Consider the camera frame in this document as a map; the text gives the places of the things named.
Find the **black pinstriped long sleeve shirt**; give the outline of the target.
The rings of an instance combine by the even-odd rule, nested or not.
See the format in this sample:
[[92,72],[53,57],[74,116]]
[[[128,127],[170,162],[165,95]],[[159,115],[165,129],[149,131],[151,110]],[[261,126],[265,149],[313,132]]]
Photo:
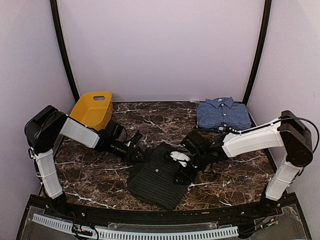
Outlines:
[[173,211],[185,195],[188,185],[176,184],[175,175],[182,165],[170,157],[175,151],[162,142],[147,151],[147,162],[136,163],[130,170],[127,190],[136,198]]

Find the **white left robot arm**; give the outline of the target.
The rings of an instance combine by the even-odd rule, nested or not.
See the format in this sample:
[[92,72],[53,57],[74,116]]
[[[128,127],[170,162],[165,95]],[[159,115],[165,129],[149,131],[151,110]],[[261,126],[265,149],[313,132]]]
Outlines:
[[145,163],[147,156],[138,145],[143,135],[137,131],[131,138],[120,141],[124,127],[111,120],[101,130],[94,130],[52,105],[46,106],[24,127],[29,145],[29,157],[46,195],[53,200],[51,210],[60,218],[67,218],[70,206],[62,199],[64,194],[55,166],[54,147],[60,136],[76,141],[97,152],[111,153],[129,164]]

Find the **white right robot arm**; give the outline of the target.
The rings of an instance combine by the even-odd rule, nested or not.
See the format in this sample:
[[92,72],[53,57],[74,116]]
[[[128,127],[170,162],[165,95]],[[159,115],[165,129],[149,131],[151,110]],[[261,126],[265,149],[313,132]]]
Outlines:
[[312,164],[320,148],[317,140],[312,143],[313,126],[316,135],[320,134],[320,115],[313,114],[314,121],[295,116],[286,110],[281,116],[262,125],[239,132],[229,132],[217,136],[213,141],[191,131],[182,140],[185,150],[173,150],[169,157],[181,164],[174,183],[192,184],[198,172],[209,164],[235,158],[259,150],[269,150],[275,157],[276,171],[261,195],[262,201],[255,205],[255,213],[266,217],[274,210],[275,204],[285,190]]

